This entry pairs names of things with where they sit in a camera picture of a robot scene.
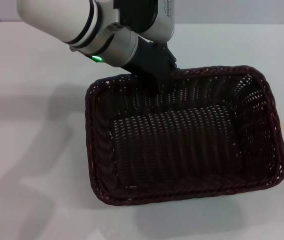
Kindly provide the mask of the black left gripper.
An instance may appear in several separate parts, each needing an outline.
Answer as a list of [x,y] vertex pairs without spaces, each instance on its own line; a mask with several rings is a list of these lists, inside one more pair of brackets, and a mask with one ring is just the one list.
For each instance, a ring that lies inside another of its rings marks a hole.
[[171,72],[179,70],[177,59],[166,43],[148,42],[138,37],[136,51],[131,60],[121,68],[136,75],[156,81],[156,95],[171,93]]

